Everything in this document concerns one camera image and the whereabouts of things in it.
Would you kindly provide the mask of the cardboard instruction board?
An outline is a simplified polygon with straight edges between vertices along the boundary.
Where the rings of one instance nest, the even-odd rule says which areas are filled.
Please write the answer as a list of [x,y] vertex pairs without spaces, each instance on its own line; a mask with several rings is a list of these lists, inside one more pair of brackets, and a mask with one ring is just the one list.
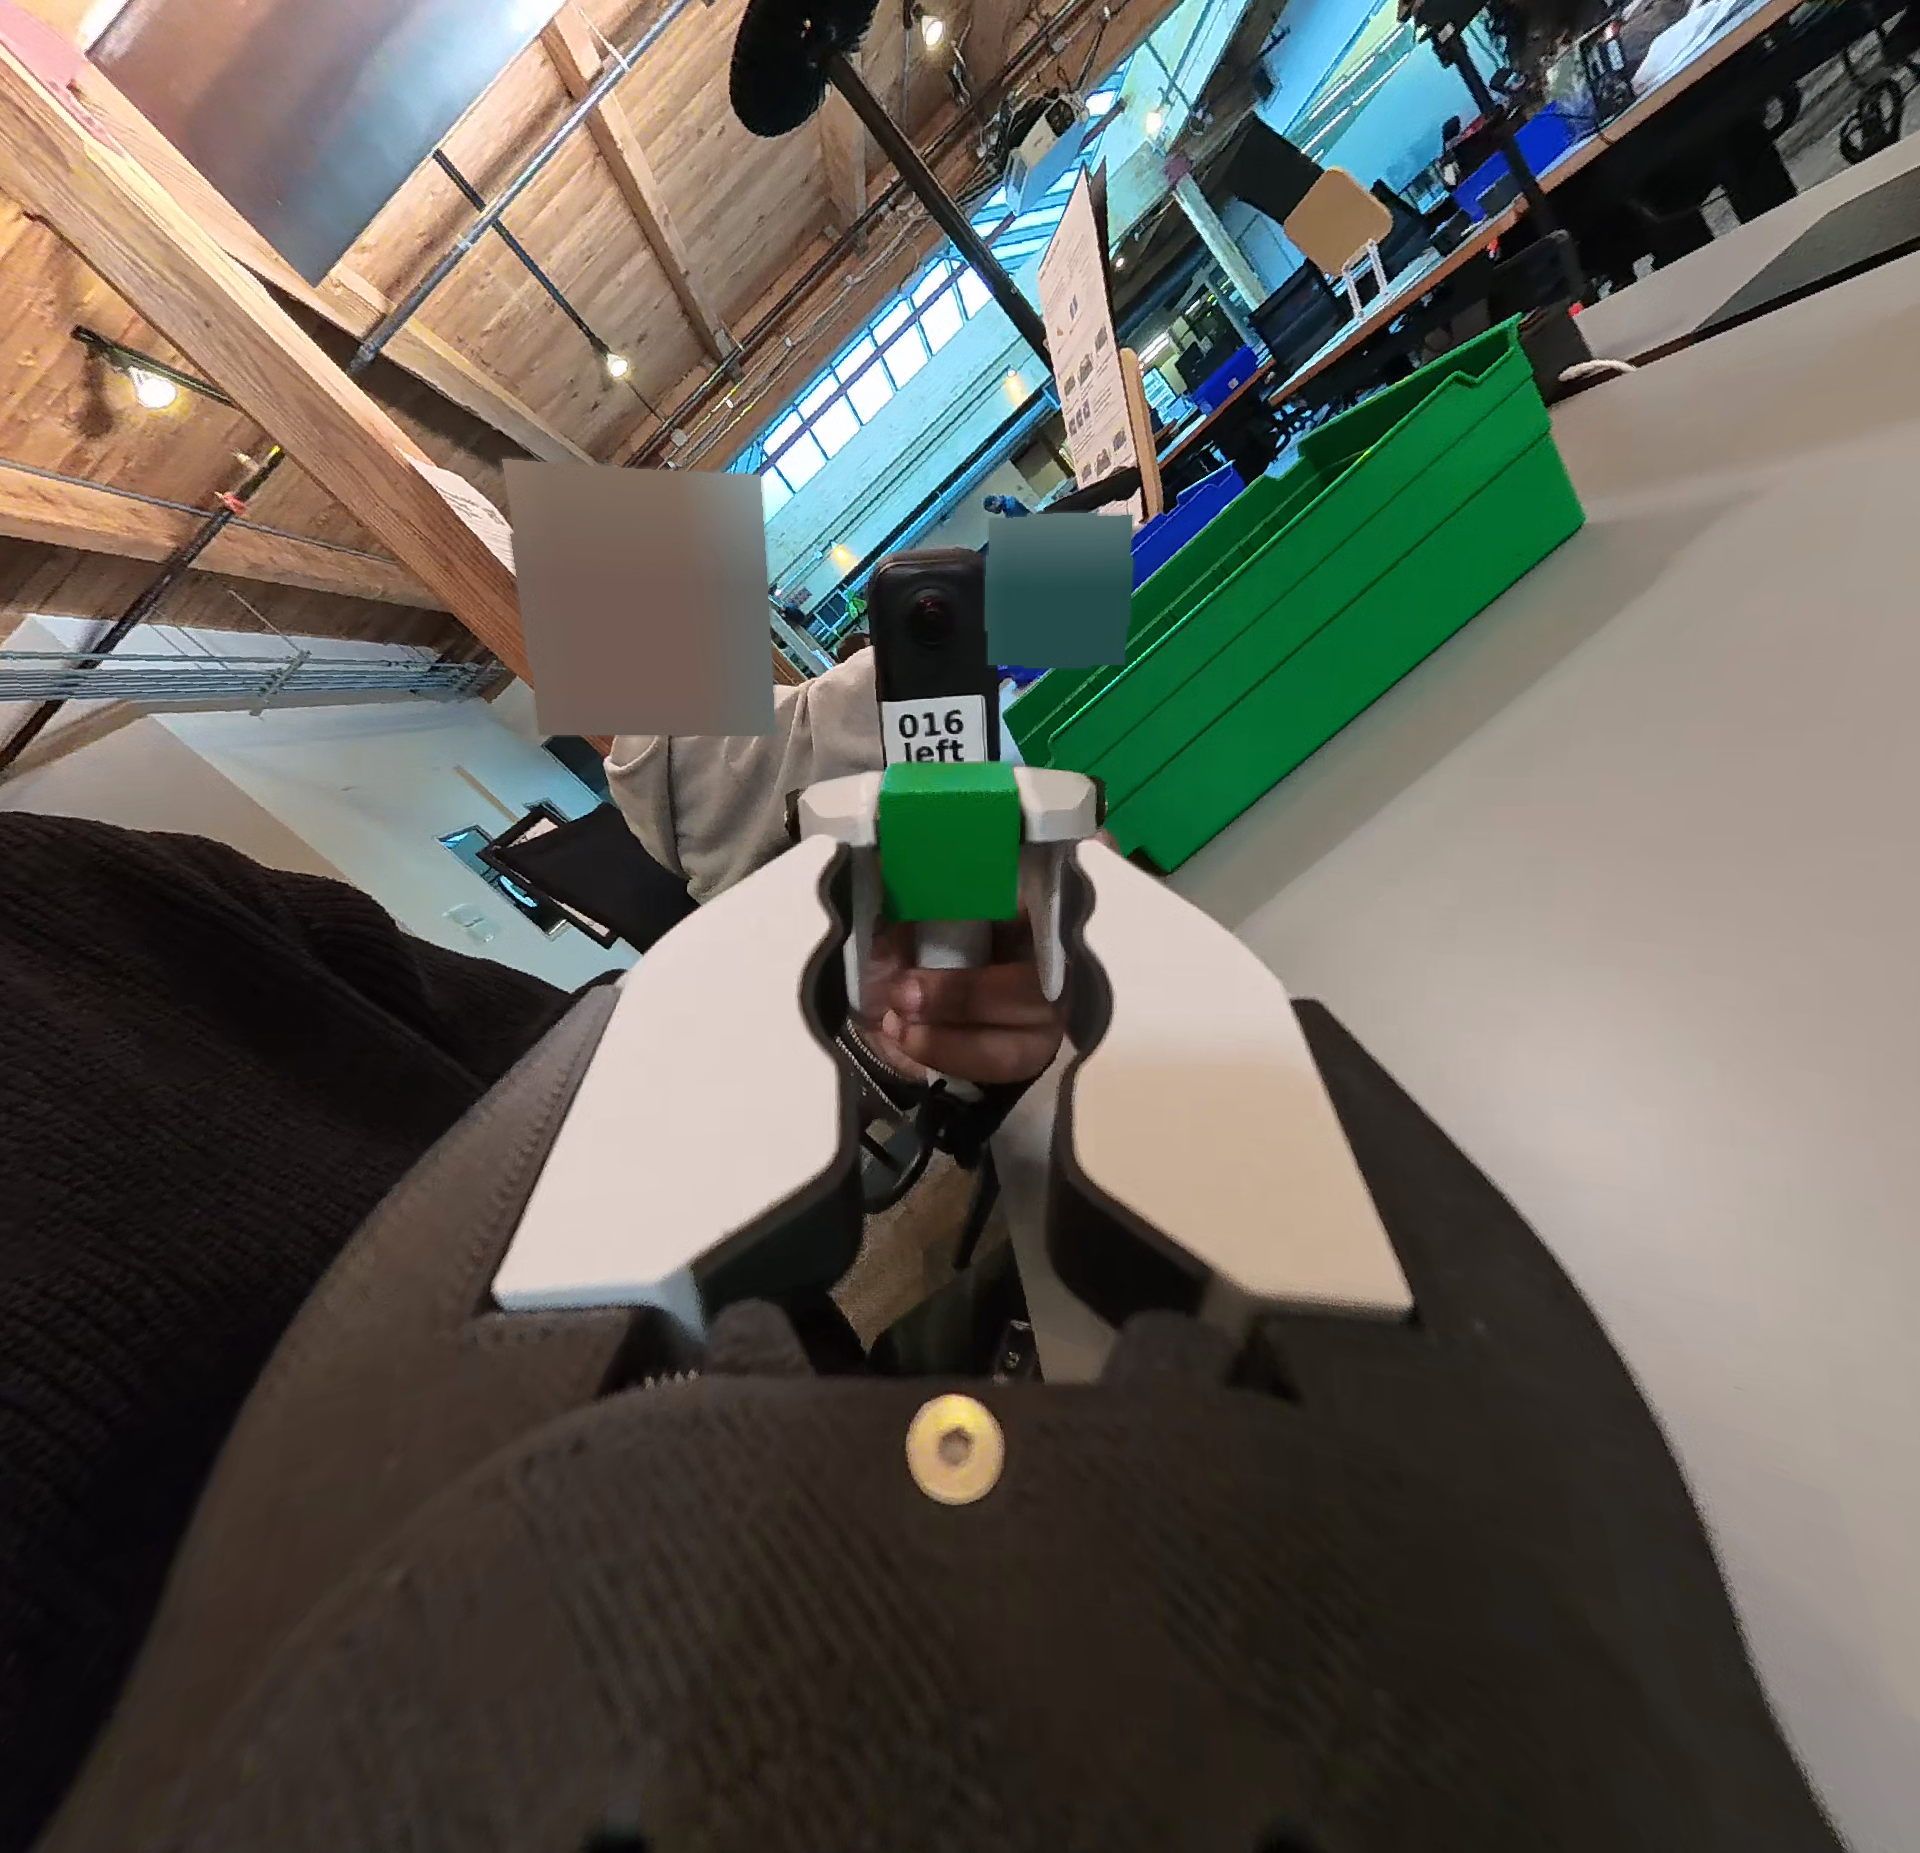
[[1115,341],[1107,239],[1093,203],[1100,174],[1078,167],[1068,211],[1041,252],[1048,367],[1079,511],[1134,511],[1134,522],[1143,522],[1160,511],[1151,422],[1139,395],[1139,360]]

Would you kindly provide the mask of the blue plastic bin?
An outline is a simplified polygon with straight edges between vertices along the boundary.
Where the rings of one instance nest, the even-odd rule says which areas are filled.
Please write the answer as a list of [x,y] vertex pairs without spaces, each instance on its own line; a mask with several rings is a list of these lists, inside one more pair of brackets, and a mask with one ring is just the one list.
[[1212,468],[1134,534],[1134,585],[1143,585],[1178,546],[1191,546],[1245,497],[1233,468]]

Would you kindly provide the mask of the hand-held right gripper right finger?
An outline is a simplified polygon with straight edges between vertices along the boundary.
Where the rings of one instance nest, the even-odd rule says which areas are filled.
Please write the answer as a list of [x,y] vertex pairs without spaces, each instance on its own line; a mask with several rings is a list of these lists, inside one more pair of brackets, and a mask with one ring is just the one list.
[[1284,978],[1165,880],[1079,836],[1064,874],[1068,1072],[1048,1124],[1048,1271],[1107,1335],[1189,1314],[1412,1318]]

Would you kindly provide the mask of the white ceiling projector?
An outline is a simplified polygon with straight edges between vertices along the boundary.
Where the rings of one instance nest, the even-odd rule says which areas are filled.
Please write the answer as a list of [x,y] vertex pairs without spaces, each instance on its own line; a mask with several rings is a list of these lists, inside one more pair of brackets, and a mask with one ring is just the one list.
[[1033,211],[1064,174],[1078,174],[1079,163],[1079,142],[1087,142],[1087,103],[1078,92],[1048,92],[1048,97],[1026,97],[1013,118],[1004,118],[1004,145],[1001,145],[1001,195],[1004,211]]

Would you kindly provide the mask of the silver mesh wristwatch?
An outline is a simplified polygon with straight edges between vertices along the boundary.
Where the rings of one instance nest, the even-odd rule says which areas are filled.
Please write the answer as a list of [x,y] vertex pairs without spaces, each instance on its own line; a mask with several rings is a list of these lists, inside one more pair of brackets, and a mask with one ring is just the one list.
[[840,1029],[840,1057],[856,1079],[865,1119],[919,1114],[919,1079],[908,1079],[893,1057],[880,1057],[856,1020]]

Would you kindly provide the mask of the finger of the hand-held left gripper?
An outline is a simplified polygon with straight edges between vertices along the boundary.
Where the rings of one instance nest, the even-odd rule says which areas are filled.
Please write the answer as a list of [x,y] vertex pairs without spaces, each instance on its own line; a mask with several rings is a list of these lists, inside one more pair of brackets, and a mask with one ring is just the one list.
[[865,769],[865,778],[812,783],[795,799],[795,832],[830,836],[848,853],[840,910],[848,910],[848,1000],[850,1000],[850,1017],[865,1017],[870,937],[880,937],[880,910],[885,910],[885,886],[880,886],[880,783],[885,783],[885,769]]
[[1068,991],[1079,965],[1093,880],[1079,845],[1100,832],[1100,783],[1078,769],[1019,769],[1019,920],[1033,944],[1041,1000]]

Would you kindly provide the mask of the person's black sweater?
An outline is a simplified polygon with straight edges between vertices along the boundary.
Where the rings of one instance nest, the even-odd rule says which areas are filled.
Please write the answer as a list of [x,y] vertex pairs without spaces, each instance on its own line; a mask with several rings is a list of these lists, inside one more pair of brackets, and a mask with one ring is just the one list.
[[351,880],[0,817],[0,1844],[91,1757],[316,1281],[565,1006]]

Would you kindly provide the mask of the green plastic bin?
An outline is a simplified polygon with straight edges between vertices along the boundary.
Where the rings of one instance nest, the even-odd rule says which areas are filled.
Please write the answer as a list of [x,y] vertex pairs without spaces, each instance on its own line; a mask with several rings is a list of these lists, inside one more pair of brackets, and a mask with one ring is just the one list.
[[1004,725],[1175,874],[1577,522],[1508,315],[1310,423],[1134,592],[1122,662],[1041,670]]

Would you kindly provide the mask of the person's left hand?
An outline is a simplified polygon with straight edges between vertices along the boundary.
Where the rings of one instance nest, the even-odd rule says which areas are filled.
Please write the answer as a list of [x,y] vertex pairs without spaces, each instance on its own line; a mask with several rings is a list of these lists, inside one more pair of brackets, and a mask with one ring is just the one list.
[[880,930],[856,991],[856,1044],[898,1079],[1033,1086],[1068,1017],[1041,991],[1033,930],[1001,920],[994,956],[965,972],[918,965],[918,930]]

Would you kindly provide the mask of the light panel stand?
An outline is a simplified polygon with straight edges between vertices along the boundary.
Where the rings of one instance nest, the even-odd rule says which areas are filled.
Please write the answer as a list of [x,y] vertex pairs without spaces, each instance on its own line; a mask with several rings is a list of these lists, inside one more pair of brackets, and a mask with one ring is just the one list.
[[1428,59],[1466,84],[1476,110],[1444,118],[1438,180],[1450,211],[1478,229],[1517,216],[1520,239],[1495,252],[1495,302],[1520,315],[1577,307],[1577,243],[1560,229],[1542,167],[1574,145],[1574,118],[1549,103],[1542,71],[1520,66],[1517,0],[1393,0],[1393,14],[1428,40]]

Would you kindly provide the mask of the grey desk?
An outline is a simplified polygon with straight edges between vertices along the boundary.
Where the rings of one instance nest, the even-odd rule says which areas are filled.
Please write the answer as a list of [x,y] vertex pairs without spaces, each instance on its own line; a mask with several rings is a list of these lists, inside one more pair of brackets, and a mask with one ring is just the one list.
[[1840,1844],[1910,1844],[1910,257],[1549,412],[1583,534],[1199,845],[1682,1455]]

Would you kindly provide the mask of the dark desk cover strip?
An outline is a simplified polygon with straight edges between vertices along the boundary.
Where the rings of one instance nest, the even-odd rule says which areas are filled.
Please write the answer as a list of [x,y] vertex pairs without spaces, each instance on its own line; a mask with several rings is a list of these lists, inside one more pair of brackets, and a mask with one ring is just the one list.
[[1885,180],[1847,195],[1840,211],[1818,216],[1777,257],[1765,257],[1730,302],[1704,315],[1712,328],[1738,328],[1750,315],[1774,315],[1784,302],[1808,302],[1838,279],[1858,279],[1885,257],[1904,257],[1920,243],[1920,186]]

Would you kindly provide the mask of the green cube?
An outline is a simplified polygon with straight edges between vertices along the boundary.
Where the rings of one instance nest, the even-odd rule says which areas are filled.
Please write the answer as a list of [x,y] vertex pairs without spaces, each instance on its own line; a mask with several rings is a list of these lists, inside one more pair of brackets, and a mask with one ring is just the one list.
[[1013,920],[1019,915],[1019,778],[1013,761],[880,769],[880,915]]

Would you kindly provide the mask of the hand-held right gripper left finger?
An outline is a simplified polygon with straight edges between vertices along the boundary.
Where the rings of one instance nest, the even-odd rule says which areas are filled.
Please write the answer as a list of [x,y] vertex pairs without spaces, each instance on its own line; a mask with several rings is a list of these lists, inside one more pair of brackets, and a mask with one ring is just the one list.
[[850,845],[806,836],[641,950],[494,1262],[501,1314],[812,1302],[856,1257]]

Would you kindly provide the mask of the brown board on stand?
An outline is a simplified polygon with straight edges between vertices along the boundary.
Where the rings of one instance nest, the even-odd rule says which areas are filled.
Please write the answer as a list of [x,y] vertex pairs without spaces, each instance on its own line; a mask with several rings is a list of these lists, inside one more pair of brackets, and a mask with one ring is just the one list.
[[1356,321],[1392,285],[1380,271],[1392,229],[1393,229],[1393,211],[1376,186],[1364,186],[1346,167],[1319,167],[1284,216],[1284,239],[1331,279]]

